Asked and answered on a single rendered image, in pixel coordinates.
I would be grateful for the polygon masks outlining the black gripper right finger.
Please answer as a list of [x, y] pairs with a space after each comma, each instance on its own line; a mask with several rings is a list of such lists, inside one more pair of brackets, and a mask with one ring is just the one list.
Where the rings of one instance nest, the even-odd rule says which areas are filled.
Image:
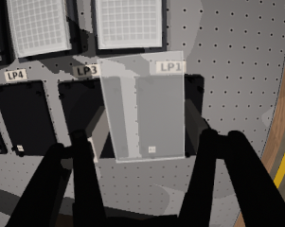
[[190, 99], [185, 126], [196, 159], [175, 227], [209, 227], [216, 159], [225, 162], [245, 227], [285, 227], [285, 201], [246, 136], [218, 134]]

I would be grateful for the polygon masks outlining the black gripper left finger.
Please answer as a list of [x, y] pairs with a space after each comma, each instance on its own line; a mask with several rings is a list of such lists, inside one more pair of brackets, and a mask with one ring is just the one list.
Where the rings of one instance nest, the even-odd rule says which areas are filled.
[[52, 145], [5, 227], [55, 227], [72, 169], [73, 226], [105, 227], [107, 218], [94, 163], [99, 160], [109, 130], [106, 108], [100, 106], [86, 130], [70, 133], [73, 151], [72, 146], [62, 143]]

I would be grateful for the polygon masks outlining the grey perforated base plate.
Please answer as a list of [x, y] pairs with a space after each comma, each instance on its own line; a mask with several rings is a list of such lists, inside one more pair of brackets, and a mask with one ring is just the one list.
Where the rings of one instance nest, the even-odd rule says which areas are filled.
[[[0, 66], [0, 86], [42, 81], [58, 143], [71, 146], [58, 84], [74, 78], [73, 67], [97, 59], [92, 0], [77, 0], [82, 54], [19, 63], [5, 14], [11, 64]], [[204, 77], [202, 117], [220, 135], [242, 131], [261, 160], [273, 124], [285, 67], [285, 0], [167, 0], [167, 51], [183, 50], [184, 77]], [[27, 79], [6, 81], [25, 69]], [[6, 154], [0, 154], [0, 227], [5, 227], [44, 156], [16, 156], [0, 112]], [[106, 217], [179, 215], [196, 155], [185, 159], [95, 163]], [[234, 227], [240, 215], [225, 162], [216, 159], [209, 227]]]

